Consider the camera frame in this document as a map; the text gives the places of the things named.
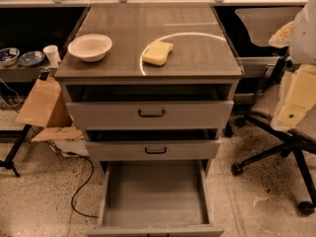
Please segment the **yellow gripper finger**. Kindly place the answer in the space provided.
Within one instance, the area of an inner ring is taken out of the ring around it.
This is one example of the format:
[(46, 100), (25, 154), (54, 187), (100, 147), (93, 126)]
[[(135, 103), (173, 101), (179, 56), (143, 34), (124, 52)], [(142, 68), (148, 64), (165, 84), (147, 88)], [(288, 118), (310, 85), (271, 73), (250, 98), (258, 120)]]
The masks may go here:
[(289, 46), (293, 22), (289, 22), (277, 30), (269, 39), (269, 45), (277, 48)]
[(302, 64), (294, 72), (285, 71), (271, 122), (277, 131), (295, 128), (316, 105), (316, 65)]

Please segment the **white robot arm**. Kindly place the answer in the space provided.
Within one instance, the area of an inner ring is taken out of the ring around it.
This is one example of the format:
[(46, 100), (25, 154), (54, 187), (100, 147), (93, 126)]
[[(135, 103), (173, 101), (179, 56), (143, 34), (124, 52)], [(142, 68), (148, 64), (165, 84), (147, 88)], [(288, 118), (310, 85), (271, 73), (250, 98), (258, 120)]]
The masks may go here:
[(269, 39), (274, 47), (289, 47), (289, 56), (300, 66), (285, 72), (278, 90), (272, 128), (295, 128), (316, 104), (316, 0), (309, 0), (292, 22)]

